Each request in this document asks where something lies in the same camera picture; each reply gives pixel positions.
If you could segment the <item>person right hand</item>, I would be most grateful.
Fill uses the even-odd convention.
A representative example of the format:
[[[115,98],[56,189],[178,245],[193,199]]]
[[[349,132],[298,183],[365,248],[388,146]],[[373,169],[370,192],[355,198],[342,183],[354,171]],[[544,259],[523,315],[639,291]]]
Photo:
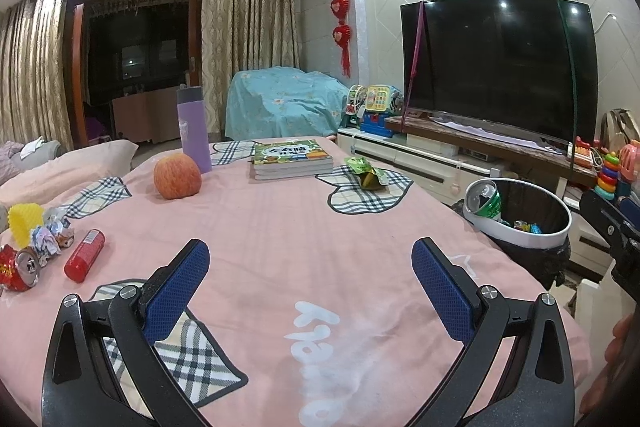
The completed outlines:
[[[582,397],[582,402],[579,407],[580,415],[589,414],[602,400],[606,387],[608,387],[608,380],[610,379],[612,370],[617,363],[617,359],[620,357],[620,352],[623,350],[625,340],[631,329],[633,318],[634,316],[632,314],[627,315],[612,329],[613,339],[604,351],[605,367]]]

